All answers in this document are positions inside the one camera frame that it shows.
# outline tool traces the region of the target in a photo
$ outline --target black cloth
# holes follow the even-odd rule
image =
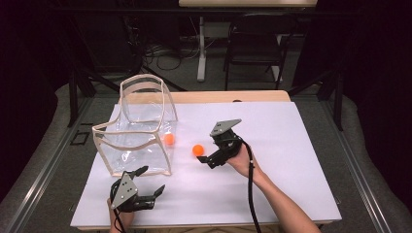
[[[54,92],[67,83],[67,67],[47,26],[26,1],[3,1],[0,8],[0,99],[2,143],[0,200],[24,169],[47,131]]]
[[[317,11],[366,10],[373,20],[345,63],[343,92],[358,106],[367,152],[392,192],[412,210],[412,4],[410,1],[319,0]],[[314,20],[293,84],[333,68],[359,25]]]

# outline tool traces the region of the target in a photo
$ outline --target white tabletop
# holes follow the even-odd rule
[[[117,115],[115,106],[112,117]],[[251,145],[266,174],[314,221],[341,219],[325,175],[293,102],[177,104],[179,123],[172,157],[172,176],[135,178],[140,195],[164,192],[154,209],[136,213],[134,227],[253,224],[248,206],[247,179],[229,165],[210,169],[191,154],[201,144],[207,155],[216,151],[209,136],[217,121],[241,118],[233,131]],[[116,180],[99,154],[71,225],[101,229],[110,225],[106,199]],[[262,193],[254,188],[257,219],[278,223]]]
[[[318,0],[179,0],[181,7],[315,7]]]

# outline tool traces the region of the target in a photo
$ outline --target transparent bag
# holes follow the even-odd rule
[[[112,176],[149,166],[144,175],[171,175],[177,113],[162,79],[137,75],[120,84],[120,112],[92,127],[93,141]]]

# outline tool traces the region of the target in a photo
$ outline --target ping pong ball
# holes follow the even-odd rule
[[[171,133],[168,133],[164,135],[163,140],[166,145],[173,145],[175,143],[175,136]]]
[[[193,146],[191,151],[193,152],[194,155],[201,156],[203,155],[203,152],[205,151],[205,149],[201,145],[196,144]]]

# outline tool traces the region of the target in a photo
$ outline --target human arm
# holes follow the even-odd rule
[[[297,233],[321,232],[309,216],[261,170],[254,156],[253,159],[253,182],[268,200],[284,230]],[[239,153],[228,159],[227,163],[241,175],[249,176],[249,155],[244,144]]]
[[[109,233],[119,233],[119,229],[120,228],[120,224],[118,221],[116,221],[115,223],[115,213],[113,212],[112,208],[110,208],[111,206],[111,201],[110,198],[107,199],[107,206],[109,207],[109,216],[110,216],[110,231]],[[126,213],[126,212],[121,212],[119,214],[120,216],[120,220],[121,220],[121,224],[123,225],[124,229],[127,230],[129,228],[129,226],[131,225],[131,223],[133,222],[134,219],[134,212],[130,212],[130,213]]]

